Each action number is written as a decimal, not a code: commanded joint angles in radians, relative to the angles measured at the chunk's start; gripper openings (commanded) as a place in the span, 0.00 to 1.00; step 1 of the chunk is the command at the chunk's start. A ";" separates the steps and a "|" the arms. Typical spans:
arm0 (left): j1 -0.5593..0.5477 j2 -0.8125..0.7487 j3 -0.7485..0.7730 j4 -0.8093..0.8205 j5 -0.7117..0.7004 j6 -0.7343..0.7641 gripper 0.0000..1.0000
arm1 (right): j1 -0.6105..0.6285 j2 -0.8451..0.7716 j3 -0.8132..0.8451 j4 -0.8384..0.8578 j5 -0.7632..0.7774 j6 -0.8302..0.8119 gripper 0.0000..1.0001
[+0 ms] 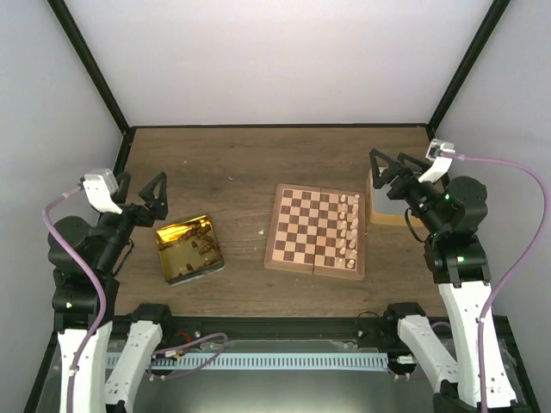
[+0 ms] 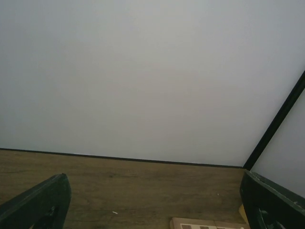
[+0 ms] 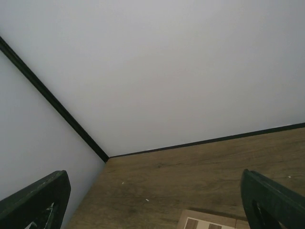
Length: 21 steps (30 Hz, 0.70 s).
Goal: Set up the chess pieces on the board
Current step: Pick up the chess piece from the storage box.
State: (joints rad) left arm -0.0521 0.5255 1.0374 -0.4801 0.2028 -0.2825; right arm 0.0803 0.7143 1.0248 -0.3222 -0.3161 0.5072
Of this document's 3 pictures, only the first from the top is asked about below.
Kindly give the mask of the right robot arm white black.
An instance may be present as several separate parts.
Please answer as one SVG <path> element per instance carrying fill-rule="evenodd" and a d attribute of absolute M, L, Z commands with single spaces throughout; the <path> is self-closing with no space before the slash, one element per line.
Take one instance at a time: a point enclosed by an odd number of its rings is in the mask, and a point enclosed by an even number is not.
<path fill-rule="evenodd" d="M 372 150 L 374 188 L 390 187 L 428 231 L 424 259 L 449 317 L 455 351 L 450 353 L 416 303 L 389 305 L 382 325 L 385 341 L 404 344 L 423 369 L 435 412 L 529 412 L 507 375 L 490 308 L 489 264 L 476 232 L 487 215 L 487 191 L 468 176 L 436 182 L 451 163 L 445 150 L 431 150 L 425 163 L 404 153 L 392 158 Z"/>

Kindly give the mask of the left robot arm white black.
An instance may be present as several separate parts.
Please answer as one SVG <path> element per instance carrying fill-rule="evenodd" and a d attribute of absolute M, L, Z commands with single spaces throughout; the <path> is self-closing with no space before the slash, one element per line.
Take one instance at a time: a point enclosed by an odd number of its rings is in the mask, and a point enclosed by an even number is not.
<path fill-rule="evenodd" d="M 128 204 L 131 176 L 92 170 L 42 212 L 48 260 L 54 266 L 54 331 L 62 358 L 62 412 L 132 412 L 154 350 L 176 337 L 167 305 L 141 304 L 131 315 L 126 343 L 112 373 L 106 372 L 115 320 L 116 279 L 132 232 L 168 214 L 167 175 L 157 174 Z"/>

